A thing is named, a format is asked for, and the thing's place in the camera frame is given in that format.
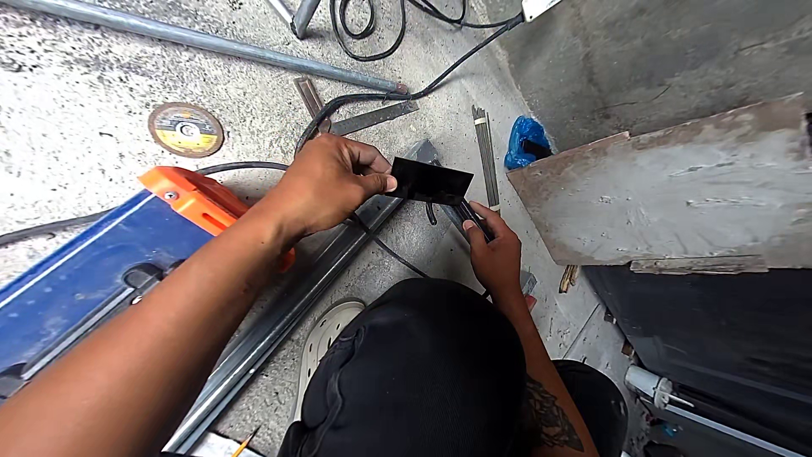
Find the right hand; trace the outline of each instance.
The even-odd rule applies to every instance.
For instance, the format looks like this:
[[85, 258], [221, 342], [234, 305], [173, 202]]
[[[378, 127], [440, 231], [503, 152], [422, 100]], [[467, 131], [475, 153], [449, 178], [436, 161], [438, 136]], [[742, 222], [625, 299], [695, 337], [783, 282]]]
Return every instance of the right hand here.
[[477, 202], [471, 202], [471, 208], [485, 219], [485, 224], [495, 237], [492, 242], [486, 242], [485, 235], [474, 222], [463, 222], [462, 228], [471, 241], [473, 272], [494, 298], [515, 293], [521, 296], [519, 237], [496, 211]]
[[255, 207], [282, 215], [295, 237], [332, 229], [367, 198], [395, 190], [391, 169], [374, 146], [323, 133]]

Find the person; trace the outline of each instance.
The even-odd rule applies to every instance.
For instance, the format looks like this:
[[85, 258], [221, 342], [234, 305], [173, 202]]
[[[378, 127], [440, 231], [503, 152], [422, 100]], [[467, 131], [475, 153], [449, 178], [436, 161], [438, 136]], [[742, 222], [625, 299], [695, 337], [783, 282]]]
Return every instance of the person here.
[[[159, 455], [280, 255], [395, 189], [390, 171], [372, 146], [309, 141], [230, 228], [0, 407], [0, 455]], [[620, 392], [551, 361], [520, 290], [518, 237], [472, 207], [495, 234], [464, 223], [493, 302], [439, 279], [393, 286], [332, 343], [280, 455], [620, 454]]]

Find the blue plastic bag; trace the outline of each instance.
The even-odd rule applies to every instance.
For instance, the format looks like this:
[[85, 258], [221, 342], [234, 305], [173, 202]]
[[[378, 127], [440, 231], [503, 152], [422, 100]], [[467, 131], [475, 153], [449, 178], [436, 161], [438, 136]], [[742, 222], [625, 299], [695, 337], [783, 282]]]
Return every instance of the blue plastic bag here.
[[507, 142], [507, 154], [505, 154], [505, 167], [508, 170], [522, 168], [536, 161], [536, 156], [525, 151], [522, 143], [530, 140], [537, 145], [550, 149], [550, 142], [544, 134], [544, 127], [535, 120], [527, 116], [520, 115], [513, 123], [510, 132], [510, 140]]

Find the plywood board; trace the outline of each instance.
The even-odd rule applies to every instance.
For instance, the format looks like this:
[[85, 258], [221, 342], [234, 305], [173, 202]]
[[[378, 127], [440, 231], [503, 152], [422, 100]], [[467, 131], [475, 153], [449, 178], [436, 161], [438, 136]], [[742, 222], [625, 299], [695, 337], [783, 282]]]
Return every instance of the plywood board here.
[[756, 255], [812, 268], [812, 159], [799, 95], [508, 173], [559, 265]]

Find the orange handle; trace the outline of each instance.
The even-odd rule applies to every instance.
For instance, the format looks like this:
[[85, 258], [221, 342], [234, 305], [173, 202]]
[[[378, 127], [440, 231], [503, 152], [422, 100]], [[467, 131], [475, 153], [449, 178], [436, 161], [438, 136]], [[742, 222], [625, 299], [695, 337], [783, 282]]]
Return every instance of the orange handle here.
[[[139, 176], [138, 181], [175, 212], [215, 237], [248, 210], [248, 205], [226, 186], [185, 168], [155, 167]], [[279, 271], [288, 270], [295, 260], [296, 252], [291, 249], [282, 257]]]

